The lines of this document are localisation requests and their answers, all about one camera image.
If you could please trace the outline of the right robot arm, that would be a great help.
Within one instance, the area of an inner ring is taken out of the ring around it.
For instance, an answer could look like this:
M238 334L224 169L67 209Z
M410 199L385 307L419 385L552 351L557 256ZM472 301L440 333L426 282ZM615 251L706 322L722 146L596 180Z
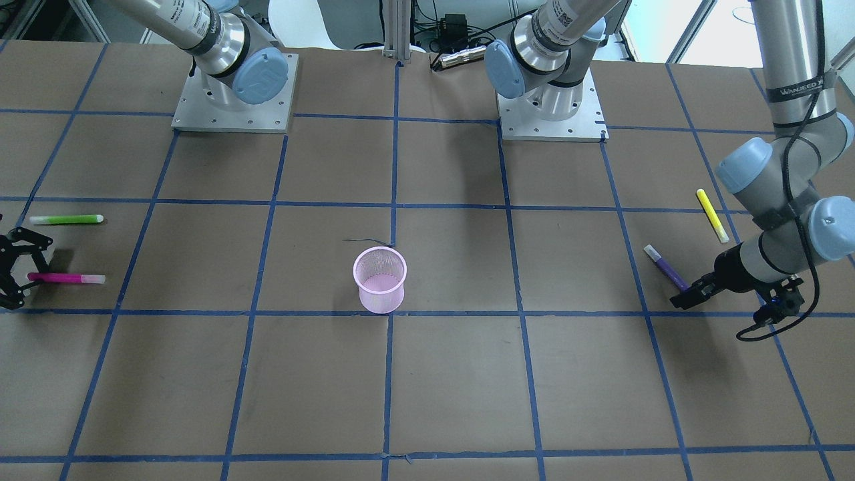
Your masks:
M227 121L284 133L293 99L297 59L281 51L278 41L241 9L236 1L116 1L116 9L135 19L192 57L184 92L204 92L210 99L180 100L174 127L202 130L207 120L215 132L235 132Z

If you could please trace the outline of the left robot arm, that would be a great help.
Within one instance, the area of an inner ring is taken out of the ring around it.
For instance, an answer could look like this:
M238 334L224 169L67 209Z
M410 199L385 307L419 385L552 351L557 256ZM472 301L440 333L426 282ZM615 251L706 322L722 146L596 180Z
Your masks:
M810 186L853 143L853 124L836 107L822 7L818 1L754 1L751 9L775 139L746 141L715 173L760 233L721 253L711 273L672 297L678 309L723 290L778 285L853 252L853 201L822 198Z

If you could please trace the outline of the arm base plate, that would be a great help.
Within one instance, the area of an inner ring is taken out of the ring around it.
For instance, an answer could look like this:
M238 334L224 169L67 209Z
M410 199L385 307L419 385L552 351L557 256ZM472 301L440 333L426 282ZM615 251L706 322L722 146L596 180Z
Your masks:
M496 94L502 137L518 141L607 141L610 134L590 69L571 88L546 84L521 98Z
M288 76L284 88L271 100L256 106L240 101L222 82L195 67L184 82L175 108L172 128L194 133L286 134L290 128L291 108L300 57L285 54Z

